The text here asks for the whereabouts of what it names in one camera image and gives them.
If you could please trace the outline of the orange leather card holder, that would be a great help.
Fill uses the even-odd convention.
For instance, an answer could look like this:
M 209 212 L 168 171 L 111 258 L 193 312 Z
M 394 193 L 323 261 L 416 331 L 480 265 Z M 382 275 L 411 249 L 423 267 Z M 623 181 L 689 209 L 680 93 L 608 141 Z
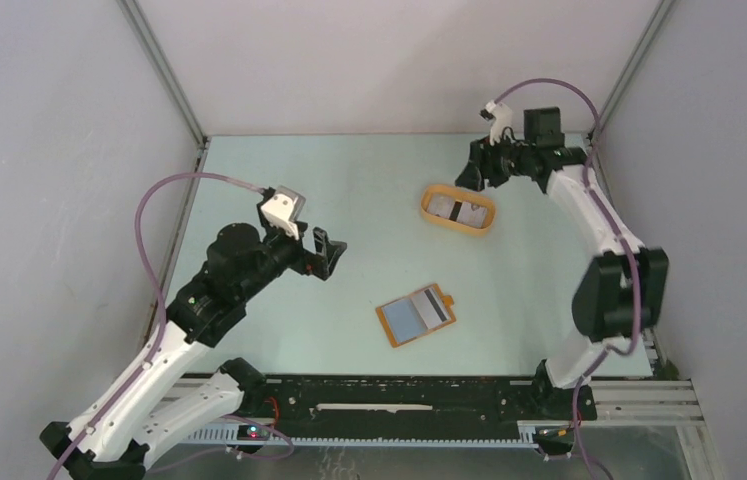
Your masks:
M 433 330 L 427 330 L 410 302 L 410 296 L 425 288 L 434 287 L 443 300 L 451 320 Z M 446 326 L 454 324 L 457 318 L 453 312 L 454 299 L 442 292 L 437 283 L 424 286 L 408 295 L 392 300 L 375 309 L 376 316 L 382 326 L 392 348 L 399 348 Z

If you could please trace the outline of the silver magnetic stripe card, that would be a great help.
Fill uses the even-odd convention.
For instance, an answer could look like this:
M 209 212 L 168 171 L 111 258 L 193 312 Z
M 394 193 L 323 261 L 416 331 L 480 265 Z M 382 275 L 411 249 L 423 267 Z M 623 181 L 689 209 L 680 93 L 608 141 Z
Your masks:
M 446 305 L 434 287 L 414 293 L 410 296 L 410 302 L 427 330 L 436 329 L 451 320 Z

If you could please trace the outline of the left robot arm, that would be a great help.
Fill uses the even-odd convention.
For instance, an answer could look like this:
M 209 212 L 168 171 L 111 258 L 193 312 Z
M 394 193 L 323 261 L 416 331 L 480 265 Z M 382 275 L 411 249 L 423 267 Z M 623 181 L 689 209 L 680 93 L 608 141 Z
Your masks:
M 315 249 L 279 228 L 221 229 L 207 259 L 166 308 L 142 353 L 109 390 L 70 422 L 51 422 L 44 446 L 74 479 L 141 479 L 168 450 L 207 423 L 253 416 L 266 378 L 242 358 L 224 362 L 196 392 L 158 409 L 171 387 L 246 315 L 246 305 L 286 270 L 327 280 L 347 245 L 312 231 Z

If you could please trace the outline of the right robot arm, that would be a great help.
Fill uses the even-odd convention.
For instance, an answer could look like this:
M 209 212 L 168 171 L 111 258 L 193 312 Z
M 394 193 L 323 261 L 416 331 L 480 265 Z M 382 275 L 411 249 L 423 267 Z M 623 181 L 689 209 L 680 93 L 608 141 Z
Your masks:
M 610 355 L 629 357 L 643 330 L 658 322 L 669 259 L 624 224 L 600 187 L 590 154 L 566 145 L 558 108 L 524 113 L 524 136 L 511 133 L 512 110 L 491 101 L 480 112 L 489 133 L 471 142 L 458 187 L 480 192 L 527 177 L 565 211 L 580 232 L 588 264 L 571 302 L 573 332 L 543 363 L 547 379 L 530 392 L 534 411 L 555 418 Z

